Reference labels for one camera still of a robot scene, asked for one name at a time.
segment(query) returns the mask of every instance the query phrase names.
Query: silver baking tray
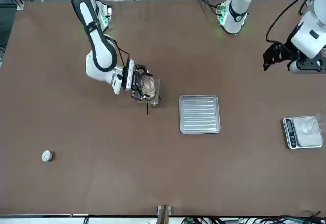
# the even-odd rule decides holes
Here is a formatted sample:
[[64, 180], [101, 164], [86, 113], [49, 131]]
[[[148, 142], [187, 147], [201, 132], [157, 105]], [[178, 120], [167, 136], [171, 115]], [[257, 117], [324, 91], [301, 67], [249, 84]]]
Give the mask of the silver baking tray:
[[182, 95], [179, 99], [180, 131], [212, 134], [221, 130], [219, 102], [215, 95]]

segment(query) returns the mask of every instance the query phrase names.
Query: brown table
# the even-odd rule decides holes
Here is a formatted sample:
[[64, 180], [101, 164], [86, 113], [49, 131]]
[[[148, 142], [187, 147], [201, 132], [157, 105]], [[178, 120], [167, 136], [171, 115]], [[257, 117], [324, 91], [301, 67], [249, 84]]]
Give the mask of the brown table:
[[[326, 76], [262, 67], [265, 33], [289, 3], [254, 1], [236, 36], [197, 1], [112, 3], [109, 32], [162, 80], [148, 116], [86, 76], [90, 45], [70, 3], [27, 3], [0, 69], [0, 213], [325, 214], [326, 147], [289, 150], [280, 121], [326, 106]], [[293, 8], [271, 38], [297, 21]], [[218, 96], [219, 134], [180, 133], [183, 94]]]

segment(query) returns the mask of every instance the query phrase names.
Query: white bottle cap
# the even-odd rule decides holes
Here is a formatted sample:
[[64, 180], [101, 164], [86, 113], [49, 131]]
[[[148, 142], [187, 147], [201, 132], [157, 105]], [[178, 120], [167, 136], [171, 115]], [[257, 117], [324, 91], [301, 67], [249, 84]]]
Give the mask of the white bottle cap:
[[52, 153], [49, 150], [45, 150], [42, 154], [42, 160], [44, 162], [50, 162], [52, 160]]

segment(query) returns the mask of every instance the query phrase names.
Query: digital scale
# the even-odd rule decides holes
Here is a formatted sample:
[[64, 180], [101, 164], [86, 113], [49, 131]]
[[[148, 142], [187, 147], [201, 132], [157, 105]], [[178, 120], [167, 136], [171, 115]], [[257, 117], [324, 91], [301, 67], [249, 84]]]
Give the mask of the digital scale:
[[323, 138], [317, 123], [313, 125], [311, 134], [302, 130], [304, 123], [315, 118], [314, 116], [302, 116], [283, 119], [283, 128], [287, 145], [291, 149], [320, 148], [323, 145]]

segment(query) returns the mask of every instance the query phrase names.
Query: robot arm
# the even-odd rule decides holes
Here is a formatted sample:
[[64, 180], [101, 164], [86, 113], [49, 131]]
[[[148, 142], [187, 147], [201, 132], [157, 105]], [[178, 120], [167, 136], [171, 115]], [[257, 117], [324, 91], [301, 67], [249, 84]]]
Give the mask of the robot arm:
[[285, 44], [272, 41], [274, 43], [264, 53], [264, 70], [274, 63], [291, 60], [288, 70], [292, 73], [326, 74], [326, 58], [323, 54], [326, 45], [325, 2], [313, 0]]
[[71, 0], [71, 2], [92, 48], [86, 56], [87, 76], [111, 84], [115, 94], [119, 94], [123, 87], [125, 90], [133, 90], [133, 98], [146, 99], [147, 94], [142, 92], [142, 77], [151, 74], [148, 73], [146, 66], [135, 65], [134, 60], [129, 57], [125, 67], [117, 66], [116, 42], [103, 33], [103, 19], [100, 20], [96, 14], [99, 9], [102, 9], [100, 12], [102, 14], [107, 6], [94, 0]]
[[218, 22], [228, 33], [240, 32], [251, 0], [226, 0], [218, 6]]

